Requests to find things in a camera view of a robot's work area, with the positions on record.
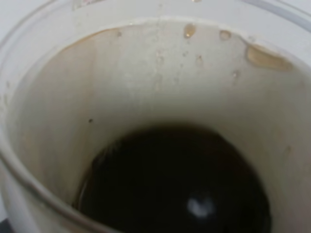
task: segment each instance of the brown liquid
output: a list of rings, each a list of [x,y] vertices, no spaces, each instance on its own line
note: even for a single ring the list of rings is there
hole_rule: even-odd
[[[250,166],[189,125],[124,137],[94,160],[78,209],[125,233],[268,233],[269,203]]]

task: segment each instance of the dark liquid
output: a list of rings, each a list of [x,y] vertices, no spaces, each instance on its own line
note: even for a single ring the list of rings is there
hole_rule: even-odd
[[[78,209],[125,233],[271,230],[268,199],[254,171],[202,128],[130,134],[94,160],[84,185]]]

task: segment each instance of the white plastic container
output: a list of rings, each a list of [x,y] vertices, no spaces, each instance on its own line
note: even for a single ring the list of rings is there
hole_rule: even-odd
[[[2,192],[17,233],[116,232],[71,208],[92,159],[162,121],[210,127],[311,232],[310,16],[279,1],[51,0],[0,46]]]

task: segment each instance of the container inner wall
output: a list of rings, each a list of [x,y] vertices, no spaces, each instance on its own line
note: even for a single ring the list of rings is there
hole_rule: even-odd
[[[193,122],[220,133],[255,168],[274,233],[310,230],[310,72],[297,60],[287,70],[254,64],[249,45],[225,33],[146,19],[64,48],[18,86],[7,114],[13,149],[71,204],[103,147],[139,127]]]

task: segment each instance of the coffee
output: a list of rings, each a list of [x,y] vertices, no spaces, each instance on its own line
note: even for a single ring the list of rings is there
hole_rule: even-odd
[[[77,208],[125,233],[268,233],[268,199],[221,136],[191,125],[129,134],[103,150]]]

